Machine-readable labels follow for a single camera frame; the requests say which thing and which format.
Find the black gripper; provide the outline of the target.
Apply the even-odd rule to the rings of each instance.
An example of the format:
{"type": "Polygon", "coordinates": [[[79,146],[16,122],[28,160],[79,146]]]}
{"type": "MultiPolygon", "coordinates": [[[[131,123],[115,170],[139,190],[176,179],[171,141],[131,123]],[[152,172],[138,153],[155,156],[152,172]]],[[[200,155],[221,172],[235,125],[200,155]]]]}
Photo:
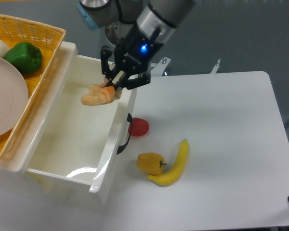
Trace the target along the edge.
{"type": "Polygon", "coordinates": [[[106,87],[113,86],[115,90],[126,88],[132,90],[151,82],[151,75],[145,72],[150,61],[163,46],[157,42],[161,28],[154,28],[150,37],[147,37],[134,24],[126,37],[115,48],[104,45],[101,49],[101,70],[108,80],[106,87]],[[115,66],[110,69],[108,59],[114,55],[115,66]],[[123,71],[119,80],[114,83],[115,77],[123,71]],[[134,79],[129,79],[131,75],[141,73],[134,79]]]}

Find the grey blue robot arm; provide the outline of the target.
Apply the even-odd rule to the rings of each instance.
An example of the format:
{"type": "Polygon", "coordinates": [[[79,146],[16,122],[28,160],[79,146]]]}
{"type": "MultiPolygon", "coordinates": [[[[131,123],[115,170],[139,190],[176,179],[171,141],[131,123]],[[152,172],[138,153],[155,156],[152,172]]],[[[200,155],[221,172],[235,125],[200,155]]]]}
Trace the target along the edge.
{"type": "Polygon", "coordinates": [[[150,83],[151,60],[187,17],[195,0],[80,0],[79,14],[91,30],[105,28],[113,48],[101,48],[106,86],[128,90],[150,83]]]}

